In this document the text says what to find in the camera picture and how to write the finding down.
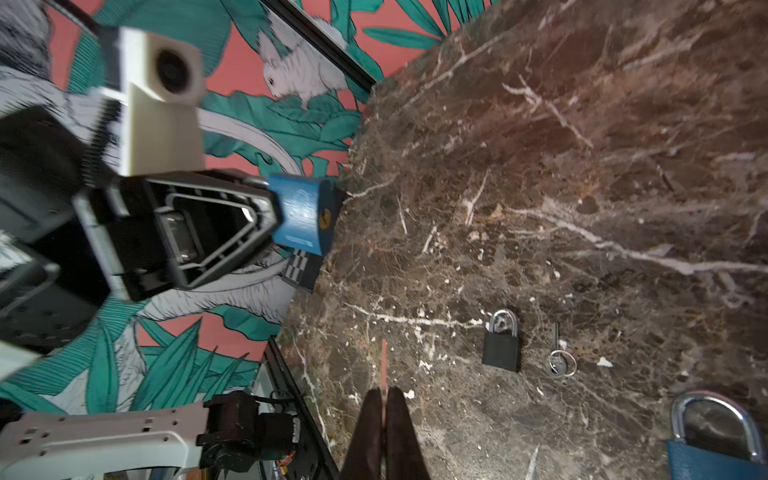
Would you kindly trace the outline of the blue padlock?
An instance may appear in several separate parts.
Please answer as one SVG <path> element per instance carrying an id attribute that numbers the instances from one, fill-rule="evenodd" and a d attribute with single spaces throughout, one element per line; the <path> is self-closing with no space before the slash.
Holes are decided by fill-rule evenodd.
<path id="1" fill-rule="evenodd" d="M 713 426 L 686 422 L 690 407 L 719 410 Z M 734 400 L 709 390 L 689 390 L 670 408 L 672 439 L 666 442 L 672 479 L 765 479 L 767 447 L 758 423 Z"/>
<path id="2" fill-rule="evenodd" d="M 276 196 L 282 214 L 273 241 L 313 255 L 327 255 L 347 193 L 330 178 L 289 174 L 271 175 L 268 190 Z"/>

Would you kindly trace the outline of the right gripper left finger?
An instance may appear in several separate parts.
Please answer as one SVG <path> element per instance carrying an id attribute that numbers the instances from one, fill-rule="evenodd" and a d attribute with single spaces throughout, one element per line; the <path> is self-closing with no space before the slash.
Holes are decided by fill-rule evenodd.
<path id="1" fill-rule="evenodd" d="M 373 480 L 381 476 L 383 402 L 381 390 L 367 392 L 339 479 Z"/>

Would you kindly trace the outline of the black padlock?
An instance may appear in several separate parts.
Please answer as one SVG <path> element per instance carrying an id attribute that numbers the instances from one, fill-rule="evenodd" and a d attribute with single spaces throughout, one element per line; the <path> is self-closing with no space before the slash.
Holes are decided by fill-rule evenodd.
<path id="1" fill-rule="evenodd" d="M 520 322 L 509 309 L 496 311 L 484 336 L 481 362 L 506 371 L 518 373 L 521 362 Z"/>

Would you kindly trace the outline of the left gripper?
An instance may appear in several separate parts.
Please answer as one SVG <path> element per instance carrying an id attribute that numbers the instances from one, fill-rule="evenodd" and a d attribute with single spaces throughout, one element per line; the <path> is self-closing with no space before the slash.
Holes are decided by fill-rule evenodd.
<path id="1" fill-rule="evenodd" d="M 245 173 L 104 174 L 72 204 L 121 300 L 211 283 L 256 259 L 283 221 L 267 180 Z"/>

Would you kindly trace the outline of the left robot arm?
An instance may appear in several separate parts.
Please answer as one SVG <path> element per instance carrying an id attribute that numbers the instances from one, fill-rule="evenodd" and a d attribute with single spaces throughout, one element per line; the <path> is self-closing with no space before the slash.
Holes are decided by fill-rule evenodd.
<path id="1" fill-rule="evenodd" d="M 83 144 L 44 108 L 3 118 L 1 170 L 11 184 L 2 195 L 19 192 L 25 180 L 54 180 L 60 197 L 72 201 L 66 211 L 34 215 L 28 239 L 37 262 L 82 252 L 87 270 L 56 264 L 48 283 L 111 290 L 130 302 L 192 289 L 284 243 L 294 218 L 279 176 L 172 172 L 80 188 L 75 170 L 84 162 Z M 145 386 L 134 410 L 81 416 L 26 413 L 17 400 L 3 402 L 2 477 L 66 479 L 154 467 L 245 472 L 290 455 L 300 440 L 296 415 L 264 413 L 260 399 L 242 391 L 162 410 L 153 400 Z"/>

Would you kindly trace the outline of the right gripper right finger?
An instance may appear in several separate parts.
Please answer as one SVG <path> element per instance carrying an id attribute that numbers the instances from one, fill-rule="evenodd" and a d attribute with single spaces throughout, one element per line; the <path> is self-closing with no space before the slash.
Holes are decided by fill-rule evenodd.
<path id="1" fill-rule="evenodd" d="M 403 391 L 388 389 L 385 407 L 386 478 L 430 480 Z"/>

